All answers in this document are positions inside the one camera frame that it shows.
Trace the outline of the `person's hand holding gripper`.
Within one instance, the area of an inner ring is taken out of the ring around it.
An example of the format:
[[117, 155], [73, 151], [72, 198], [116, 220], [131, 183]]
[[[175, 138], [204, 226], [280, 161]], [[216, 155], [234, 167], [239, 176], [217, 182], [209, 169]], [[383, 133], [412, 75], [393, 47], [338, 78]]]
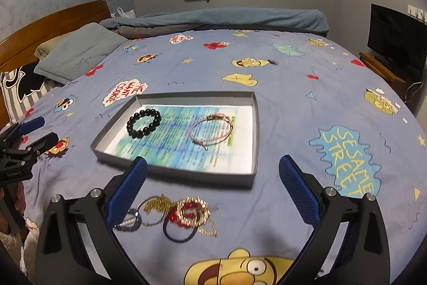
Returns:
[[23, 213], [26, 208], [24, 185], [14, 182], [1, 186], [1, 233], [6, 235], [19, 235], [24, 241], [28, 228]]

